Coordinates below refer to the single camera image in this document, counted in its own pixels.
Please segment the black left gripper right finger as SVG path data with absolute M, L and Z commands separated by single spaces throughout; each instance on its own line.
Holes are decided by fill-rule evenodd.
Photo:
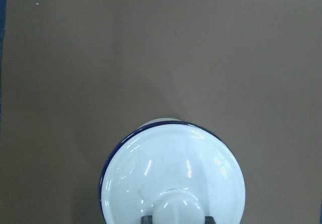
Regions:
M 205 224 L 216 224 L 216 221 L 212 216 L 205 216 Z

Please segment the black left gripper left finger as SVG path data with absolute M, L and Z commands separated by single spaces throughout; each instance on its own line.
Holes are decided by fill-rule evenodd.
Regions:
M 153 224 L 152 215 L 142 216 L 141 219 L 140 219 L 140 224 Z

